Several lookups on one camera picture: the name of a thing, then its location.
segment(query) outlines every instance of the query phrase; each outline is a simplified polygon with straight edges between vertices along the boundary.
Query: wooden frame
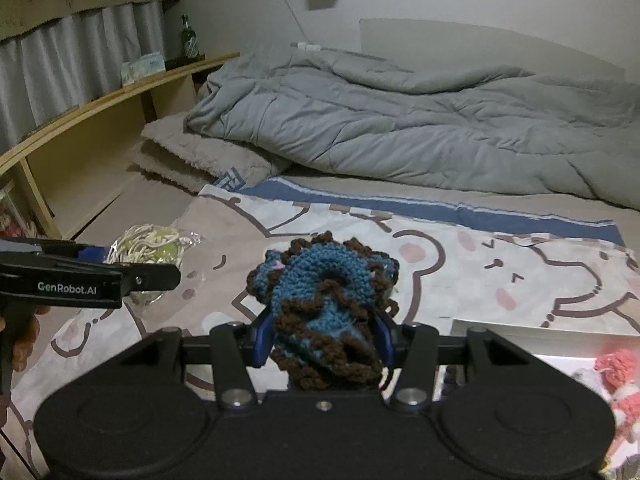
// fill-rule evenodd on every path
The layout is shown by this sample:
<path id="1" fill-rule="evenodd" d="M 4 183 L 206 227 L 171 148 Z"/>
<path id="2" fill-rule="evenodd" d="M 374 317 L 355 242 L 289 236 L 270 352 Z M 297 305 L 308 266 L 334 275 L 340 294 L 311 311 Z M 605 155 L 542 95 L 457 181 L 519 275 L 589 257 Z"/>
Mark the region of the wooden frame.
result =
<path id="1" fill-rule="evenodd" d="M 140 178 L 129 152 L 145 123 L 192 108 L 192 76 L 236 56 L 154 74 L 71 110 L 1 155 L 0 175 L 18 183 L 48 237 L 72 238 Z"/>

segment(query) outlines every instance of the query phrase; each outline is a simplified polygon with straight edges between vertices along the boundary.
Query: white wall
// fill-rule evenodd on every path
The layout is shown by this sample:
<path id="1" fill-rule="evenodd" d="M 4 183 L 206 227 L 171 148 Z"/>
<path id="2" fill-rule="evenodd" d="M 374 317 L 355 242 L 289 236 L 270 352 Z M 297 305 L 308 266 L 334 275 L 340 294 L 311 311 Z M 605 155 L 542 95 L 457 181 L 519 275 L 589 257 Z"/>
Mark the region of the white wall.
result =
<path id="1" fill-rule="evenodd" d="M 359 50 L 361 18 L 414 18 L 508 28 L 555 41 L 623 66 L 640 81 L 640 0 L 338 0 L 309 10 L 289 0 L 314 43 Z M 302 41 L 283 0 L 181 0 L 166 14 L 170 52 L 179 49 L 187 12 L 201 51 L 243 50 L 256 39 Z"/>

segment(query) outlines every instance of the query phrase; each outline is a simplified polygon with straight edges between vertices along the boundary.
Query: pink crochet toy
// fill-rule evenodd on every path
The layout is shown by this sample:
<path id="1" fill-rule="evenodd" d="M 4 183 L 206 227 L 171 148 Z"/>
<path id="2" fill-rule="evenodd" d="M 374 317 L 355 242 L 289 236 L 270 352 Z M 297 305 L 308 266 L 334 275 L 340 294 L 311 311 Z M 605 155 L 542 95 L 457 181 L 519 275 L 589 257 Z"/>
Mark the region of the pink crochet toy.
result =
<path id="1" fill-rule="evenodd" d="M 638 360 L 633 352 L 622 349 L 596 359 L 594 370 L 602 374 L 611 393 L 611 409 L 616 419 L 616 439 L 609 450 L 615 453 L 625 438 L 640 440 L 640 388 L 636 385 Z"/>

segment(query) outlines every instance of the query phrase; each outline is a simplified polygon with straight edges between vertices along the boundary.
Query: blue border stripe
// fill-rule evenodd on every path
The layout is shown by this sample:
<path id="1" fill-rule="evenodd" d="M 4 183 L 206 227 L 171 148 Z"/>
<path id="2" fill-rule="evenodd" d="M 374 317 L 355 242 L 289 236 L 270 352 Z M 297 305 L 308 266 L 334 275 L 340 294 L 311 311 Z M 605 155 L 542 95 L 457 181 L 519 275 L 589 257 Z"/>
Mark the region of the blue border stripe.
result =
<path id="1" fill-rule="evenodd" d="M 331 203 L 363 209 L 389 211 L 403 216 L 451 222 L 480 231 L 510 234 L 551 233 L 566 238 L 595 238 L 623 246 L 618 227 L 611 220 L 585 222 L 556 215 L 532 215 L 501 211 L 466 204 L 381 196 L 357 196 L 324 192 L 294 184 L 284 178 L 271 178 L 241 194 L 270 200 Z"/>

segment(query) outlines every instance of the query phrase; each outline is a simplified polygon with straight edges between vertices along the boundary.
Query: bottle label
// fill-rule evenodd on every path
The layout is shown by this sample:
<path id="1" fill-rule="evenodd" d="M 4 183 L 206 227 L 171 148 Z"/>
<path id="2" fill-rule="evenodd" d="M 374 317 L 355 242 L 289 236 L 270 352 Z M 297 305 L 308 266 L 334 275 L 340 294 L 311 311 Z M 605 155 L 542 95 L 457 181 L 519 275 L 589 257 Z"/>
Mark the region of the bottle label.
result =
<path id="1" fill-rule="evenodd" d="M 191 36 L 189 41 L 184 44 L 184 55 L 186 57 L 197 57 L 198 55 L 198 40 L 195 36 Z"/>

